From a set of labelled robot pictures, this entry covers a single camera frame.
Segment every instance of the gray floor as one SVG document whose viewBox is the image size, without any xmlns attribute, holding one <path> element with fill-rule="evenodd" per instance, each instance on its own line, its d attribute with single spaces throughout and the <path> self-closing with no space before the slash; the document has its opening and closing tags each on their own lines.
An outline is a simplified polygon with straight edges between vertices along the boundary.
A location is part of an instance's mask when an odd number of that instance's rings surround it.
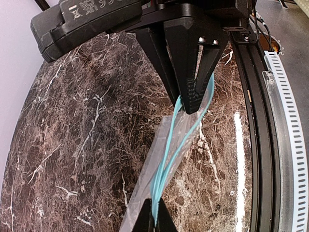
<svg viewBox="0 0 309 232">
<path fill-rule="evenodd" d="M 259 0 L 257 10 L 283 46 L 283 62 L 296 100 L 309 155 L 309 18 L 295 4 Z"/>
</svg>

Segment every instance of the transparent plastic bag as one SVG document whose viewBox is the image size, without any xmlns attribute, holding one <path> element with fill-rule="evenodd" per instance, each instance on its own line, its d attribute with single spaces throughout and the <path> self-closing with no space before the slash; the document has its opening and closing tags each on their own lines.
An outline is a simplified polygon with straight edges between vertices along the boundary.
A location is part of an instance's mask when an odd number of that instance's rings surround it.
<svg viewBox="0 0 309 232">
<path fill-rule="evenodd" d="M 212 88 L 213 88 L 213 85 L 211 84 L 212 81 L 214 82 L 213 78 L 211 78 L 210 80 L 210 84 L 207 87 L 201 107 L 198 112 L 188 115 L 185 111 L 181 111 L 177 114 L 174 130 L 173 130 L 173 137 L 170 143 L 170 150 L 169 150 L 169 156 L 168 156 L 167 163 L 169 162 L 172 154 L 174 154 L 175 150 L 182 142 L 184 136 L 189 132 L 191 127 L 194 125 L 198 117 L 203 112 L 203 110 L 207 107 L 207 104 L 212 97 L 211 95 Z M 126 213 L 122 221 L 119 232 L 131 232 L 133 230 L 133 227 L 139 216 L 139 213 L 144 204 L 144 201 L 148 198 L 151 198 L 150 197 L 150 183 L 164 156 L 171 121 L 172 121 L 172 116 L 165 116 L 161 120 L 161 123 L 155 134 L 153 143 L 149 149 L 147 158 L 143 165 L 143 168 L 140 172 L 139 179 L 133 190 L 133 193 L 132 193 L 130 202 L 128 204 L 128 207 L 126 209 Z M 169 184 L 171 178 L 175 174 L 178 166 L 180 165 L 184 155 L 190 148 L 191 143 L 193 142 L 193 139 L 197 134 L 197 131 L 198 129 L 195 129 L 195 131 L 189 136 L 184 146 L 182 147 L 181 151 L 179 152 L 169 172 L 165 187 Z"/>
</svg>

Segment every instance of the marble countertop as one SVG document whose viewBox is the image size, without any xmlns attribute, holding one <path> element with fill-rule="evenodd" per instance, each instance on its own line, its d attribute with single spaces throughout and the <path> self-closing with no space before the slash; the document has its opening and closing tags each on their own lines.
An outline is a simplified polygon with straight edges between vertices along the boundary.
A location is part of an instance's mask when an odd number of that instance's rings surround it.
<svg viewBox="0 0 309 232">
<path fill-rule="evenodd" d="M 203 136 L 196 137 L 163 196 L 179 232 L 247 231 L 250 225 L 250 135 L 230 52 L 228 47 L 216 68 Z M 44 63 L 12 140 L 0 231 L 118 231 L 156 128 L 172 111 L 133 34 L 102 34 Z M 245 187 L 240 194 L 239 183 Z"/>
</svg>

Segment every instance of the clear plastic film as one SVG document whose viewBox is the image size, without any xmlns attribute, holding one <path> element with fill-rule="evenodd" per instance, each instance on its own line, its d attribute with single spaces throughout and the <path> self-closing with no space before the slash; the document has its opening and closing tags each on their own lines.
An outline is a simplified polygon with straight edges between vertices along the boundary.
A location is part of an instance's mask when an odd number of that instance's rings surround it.
<svg viewBox="0 0 309 232">
<path fill-rule="evenodd" d="M 169 150 L 167 163 L 169 162 L 170 158 L 174 154 L 175 150 L 181 144 L 183 138 L 186 136 L 186 134 L 189 132 L 192 126 L 196 123 L 199 116 L 202 114 L 205 108 L 208 107 L 209 102 L 213 95 L 213 86 L 214 86 L 213 82 L 214 82 L 214 79 L 212 76 L 208 84 L 207 90 L 205 92 L 203 101 L 201 103 L 201 107 L 198 112 L 188 115 L 185 111 L 180 111 L 177 114 L 174 130 L 173 130 L 173 136 L 172 136 L 172 140 L 170 143 L 170 150 Z M 144 201 L 151 197 L 150 196 L 151 180 L 153 176 L 155 175 L 159 167 L 159 164 L 164 156 L 171 121 L 172 121 L 172 116 L 165 116 L 161 120 L 161 123 L 155 134 L 153 143 L 149 149 L 147 158 L 144 162 L 143 168 L 140 172 L 139 179 L 133 190 L 128 207 L 126 209 L 126 213 L 125 213 L 124 219 L 120 227 L 120 232 L 131 232 L 133 230 L 133 227 L 139 216 L 139 213 L 144 204 Z M 197 134 L 197 131 L 198 129 L 194 130 L 194 132 L 189 136 L 189 138 L 186 140 L 185 144 L 183 145 L 182 149 L 180 150 L 168 174 L 165 187 L 169 184 L 171 178 L 175 174 L 178 166 L 180 165 L 183 157 L 185 156 L 186 152 L 190 148 L 192 141 Z"/>
</svg>

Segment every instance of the light blue cord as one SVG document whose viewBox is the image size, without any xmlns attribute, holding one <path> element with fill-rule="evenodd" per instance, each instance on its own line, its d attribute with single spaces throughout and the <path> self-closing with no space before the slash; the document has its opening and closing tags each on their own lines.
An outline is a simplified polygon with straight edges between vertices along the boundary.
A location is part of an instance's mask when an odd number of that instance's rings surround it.
<svg viewBox="0 0 309 232">
<path fill-rule="evenodd" d="M 154 220 L 155 225 L 156 225 L 157 218 L 158 218 L 159 202 L 160 202 L 160 199 L 162 197 L 163 190 L 164 190 L 165 183 L 167 181 L 167 177 L 168 177 L 168 174 L 170 172 L 170 169 L 171 169 L 178 153 L 180 152 L 181 148 L 183 147 L 184 143 L 186 142 L 186 140 L 193 133 L 193 131 L 198 127 L 198 125 L 201 123 L 203 116 L 206 114 L 206 112 L 209 108 L 209 105 L 211 103 L 211 100 L 213 98 L 213 94 L 214 94 L 214 74 L 211 75 L 211 78 L 209 80 L 209 83 L 208 83 L 208 86 L 207 86 L 208 91 L 210 91 L 209 90 L 210 88 L 211 88 L 211 96 L 209 98 L 209 101 L 208 101 L 205 109 L 203 110 L 203 112 L 201 113 L 201 115 L 199 116 L 199 118 L 197 119 L 195 124 L 191 127 L 189 132 L 185 135 L 185 137 L 183 138 L 179 147 L 176 149 L 175 153 L 171 157 L 166 169 L 164 169 L 167 158 L 168 158 L 168 154 L 169 154 L 169 147 L 170 147 L 171 139 L 172 139 L 172 136 L 173 136 L 173 130 L 174 130 L 176 115 L 182 107 L 180 96 L 178 97 L 178 99 L 176 101 L 174 113 L 173 113 L 173 117 L 172 117 L 172 122 L 171 122 L 171 125 L 170 125 L 168 141 L 167 141 L 166 148 L 165 148 L 164 157 L 163 157 L 163 159 L 162 159 L 162 161 L 159 165 L 159 168 L 158 168 L 155 176 L 152 178 L 151 185 L 150 185 L 150 194 L 151 194 L 151 197 L 152 197 L 152 215 L 155 219 Z"/>
</svg>

